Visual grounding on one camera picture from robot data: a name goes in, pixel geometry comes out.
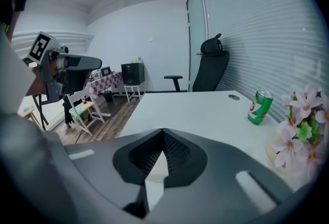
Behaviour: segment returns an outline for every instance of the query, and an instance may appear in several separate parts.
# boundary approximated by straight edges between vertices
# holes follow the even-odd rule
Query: checkered tablecloth
[[[110,88],[111,86],[120,84],[121,81],[122,81],[122,73],[117,72],[109,76],[106,76],[104,78],[100,78],[98,80],[89,82],[88,85],[89,85],[90,96],[97,99],[98,94],[102,93],[103,91]]]

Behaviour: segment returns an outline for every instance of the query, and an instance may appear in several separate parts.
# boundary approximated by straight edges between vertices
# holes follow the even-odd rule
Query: chair armrest
[[[171,75],[171,76],[164,76],[165,79],[183,79],[183,76],[179,75]]]

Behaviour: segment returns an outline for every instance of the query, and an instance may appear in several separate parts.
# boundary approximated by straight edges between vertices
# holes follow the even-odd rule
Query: wooden floor
[[[128,102],[126,97],[116,97],[115,102],[106,103],[104,97],[100,96],[99,99],[97,99],[97,103],[102,113],[108,113],[111,114],[111,116],[109,118],[104,117],[104,124],[102,121],[97,120],[88,128],[93,134],[92,137],[80,129],[77,123],[72,123],[71,128],[64,133],[62,132],[64,121],[61,122],[52,131],[60,136],[63,145],[104,141],[118,137],[139,103],[139,99],[132,98],[131,101]],[[87,121],[88,118],[86,117],[84,119],[85,124],[87,124]]]

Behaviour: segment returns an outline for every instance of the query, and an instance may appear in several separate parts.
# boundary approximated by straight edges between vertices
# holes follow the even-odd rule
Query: chair headrest
[[[214,38],[208,39],[205,42],[203,42],[200,48],[201,53],[207,56],[218,55],[223,50],[222,43],[219,40],[219,37],[221,35],[222,34],[219,33]]]

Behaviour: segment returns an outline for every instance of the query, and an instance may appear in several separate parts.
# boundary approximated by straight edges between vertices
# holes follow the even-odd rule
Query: white desk
[[[240,100],[229,98],[229,94],[239,96]],[[278,123],[269,115],[259,125],[249,122],[245,117],[251,102],[236,91],[146,94],[120,137],[164,127],[177,129],[233,145],[278,173],[265,152]],[[163,169],[166,162],[160,159],[158,162],[162,168],[155,170],[155,174],[166,171]],[[283,179],[294,191],[304,184],[298,177]]]

